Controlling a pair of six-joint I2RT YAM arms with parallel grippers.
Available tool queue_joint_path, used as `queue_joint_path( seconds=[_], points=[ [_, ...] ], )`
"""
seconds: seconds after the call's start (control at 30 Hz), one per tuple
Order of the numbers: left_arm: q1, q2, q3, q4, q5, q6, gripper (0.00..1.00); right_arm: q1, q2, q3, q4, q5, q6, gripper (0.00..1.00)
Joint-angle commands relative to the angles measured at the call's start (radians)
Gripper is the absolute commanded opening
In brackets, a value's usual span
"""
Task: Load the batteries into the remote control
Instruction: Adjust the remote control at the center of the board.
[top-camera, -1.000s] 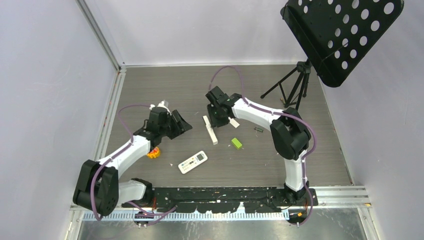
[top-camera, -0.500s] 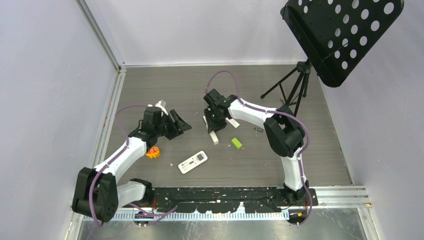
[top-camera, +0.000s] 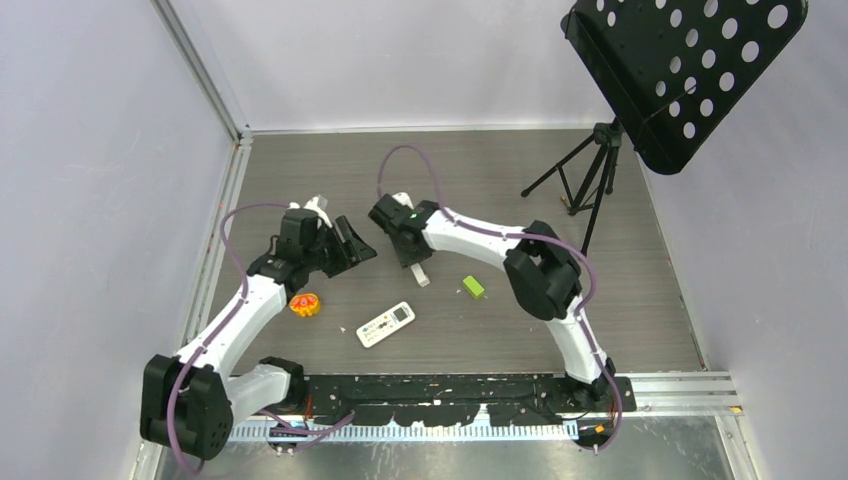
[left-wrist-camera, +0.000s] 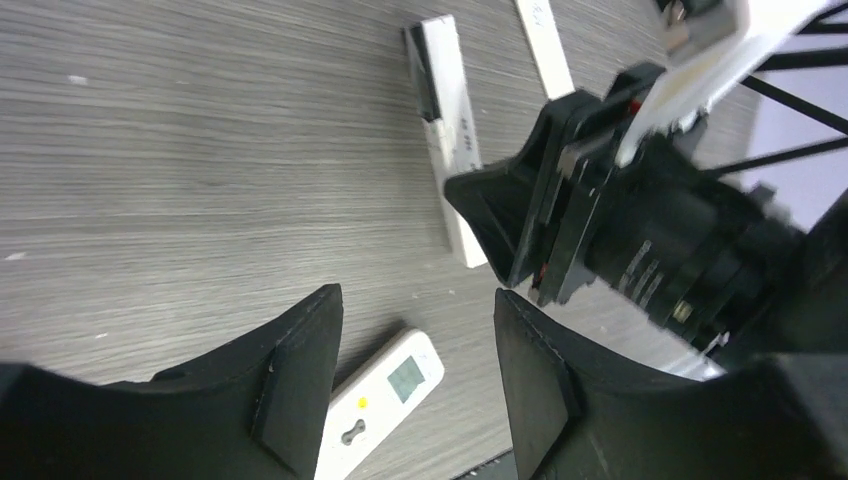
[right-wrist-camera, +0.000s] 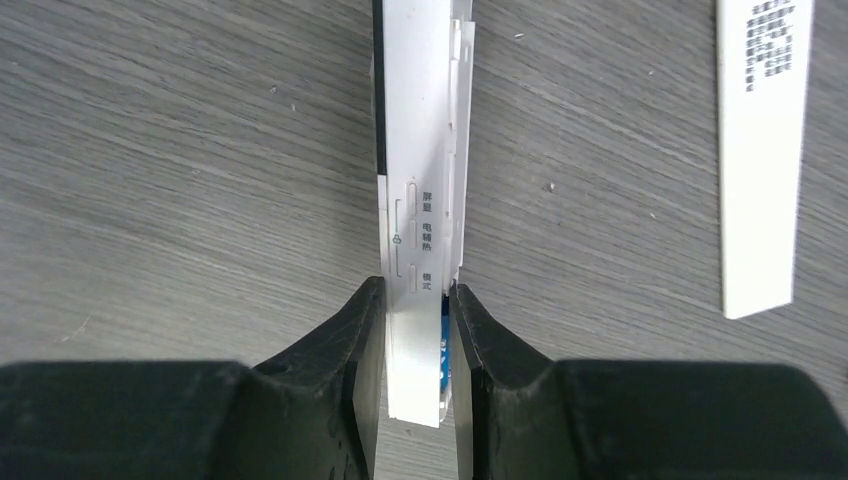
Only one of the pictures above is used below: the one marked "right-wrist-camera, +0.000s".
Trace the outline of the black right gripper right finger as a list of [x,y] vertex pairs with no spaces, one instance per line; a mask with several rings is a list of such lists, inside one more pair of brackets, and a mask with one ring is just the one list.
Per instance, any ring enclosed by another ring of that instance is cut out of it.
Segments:
[[843,479],[847,431],[802,370],[553,360],[450,293],[462,479]]

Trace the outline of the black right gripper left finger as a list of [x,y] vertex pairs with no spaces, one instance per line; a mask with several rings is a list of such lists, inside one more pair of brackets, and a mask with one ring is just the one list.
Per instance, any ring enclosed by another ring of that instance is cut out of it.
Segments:
[[385,283],[256,366],[38,361],[1,369],[5,479],[370,479]]

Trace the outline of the blue battery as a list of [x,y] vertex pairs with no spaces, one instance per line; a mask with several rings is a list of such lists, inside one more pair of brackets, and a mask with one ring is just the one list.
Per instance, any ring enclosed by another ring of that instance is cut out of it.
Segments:
[[441,312],[440,394],[446,396],[450,387],[450,316],[446,306]]

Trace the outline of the white remote battery cover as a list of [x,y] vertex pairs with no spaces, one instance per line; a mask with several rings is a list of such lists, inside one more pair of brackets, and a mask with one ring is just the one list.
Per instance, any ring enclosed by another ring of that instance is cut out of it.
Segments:
[[716,4],[723,314],[793,300],[815,4]]

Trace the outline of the slim white remote control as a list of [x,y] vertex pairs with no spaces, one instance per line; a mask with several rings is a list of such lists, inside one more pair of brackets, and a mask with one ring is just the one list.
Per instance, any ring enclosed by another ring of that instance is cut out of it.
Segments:
[[463,263],[476,25],[469,1],[372,5],[372,108],[391,418],[438,427],[441,312]]

